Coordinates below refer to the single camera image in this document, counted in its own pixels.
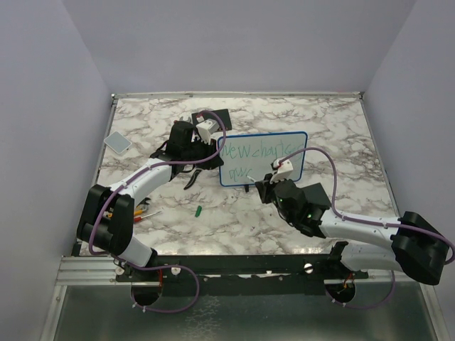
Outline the blue framed whiteboard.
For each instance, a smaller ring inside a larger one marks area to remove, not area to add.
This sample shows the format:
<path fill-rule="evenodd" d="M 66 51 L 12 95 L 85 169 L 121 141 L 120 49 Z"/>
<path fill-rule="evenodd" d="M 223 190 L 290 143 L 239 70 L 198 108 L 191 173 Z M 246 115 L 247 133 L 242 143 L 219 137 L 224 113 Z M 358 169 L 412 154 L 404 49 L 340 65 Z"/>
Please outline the blue framed whiteboard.
<path fill-rule="evenodd" d="M 305 131 L 288 131 L 266 134 L 231 135 L 218 145 L 222 146 L 220 157 L 224 165 L 220 167 L 220 184 L 223 187 L 251 185 L 272 173 L 272 163 L 278 158 L 306 148 L 308 135 Z"/>

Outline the green marker cap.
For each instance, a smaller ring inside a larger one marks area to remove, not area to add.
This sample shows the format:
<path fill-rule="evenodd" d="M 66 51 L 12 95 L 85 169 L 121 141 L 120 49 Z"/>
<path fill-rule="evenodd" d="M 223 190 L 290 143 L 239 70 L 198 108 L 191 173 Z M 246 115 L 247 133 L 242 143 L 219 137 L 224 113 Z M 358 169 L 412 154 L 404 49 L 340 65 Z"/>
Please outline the green marker cap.
<path fill-rule="evenodd" d="M 202 212 L 202 207 L 199 205 L 199 206 L 197 206 L 197 208 L 196 208 L 195 217 L 199 217 L 200 214 L 201 214 L 201 212 Z"/>

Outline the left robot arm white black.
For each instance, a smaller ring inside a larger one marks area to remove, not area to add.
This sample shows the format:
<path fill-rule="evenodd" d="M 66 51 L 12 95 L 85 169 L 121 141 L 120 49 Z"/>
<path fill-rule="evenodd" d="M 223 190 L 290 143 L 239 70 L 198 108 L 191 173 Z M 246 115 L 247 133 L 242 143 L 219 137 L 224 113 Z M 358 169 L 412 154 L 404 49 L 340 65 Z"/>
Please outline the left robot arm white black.
<path fill-rule="evenodd" d="M 114 256 L 131 264 L 141 280 L 153 278 L 157 252 L 134 236 L 134 211 L 149 194 L 172 181 L 186 166 L 203 170 L 221 166 L 222 146 L 212 137 L 217 130 L 226 130 L 218 116 L 198 124 L 175 121 L 169 138 L 141 168 L 113 185 L 93 185 L 77 226 L 77 238 L 87 242 L 91 255 Z"/>

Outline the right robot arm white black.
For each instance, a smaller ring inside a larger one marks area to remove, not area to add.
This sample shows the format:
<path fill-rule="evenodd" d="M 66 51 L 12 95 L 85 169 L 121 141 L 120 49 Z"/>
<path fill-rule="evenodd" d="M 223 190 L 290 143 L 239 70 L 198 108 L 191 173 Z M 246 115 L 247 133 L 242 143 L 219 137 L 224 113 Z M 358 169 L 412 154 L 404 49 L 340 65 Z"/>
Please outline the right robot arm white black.
<path fill-rule="evenodd" d="M 423 217 L 347 216 L 336 213 L 322 184 L 303 188 L 292 180 L 272 182 L 272 174 L 255 182 L 259 198 L 273 204 L 279 216 L 308 237 L 347 239 L 340 254 L 327 259 L 330 275 L 342 278 L 350 271 L 401 271 L 411 279 L 439 284 L 449 242 Z"/>

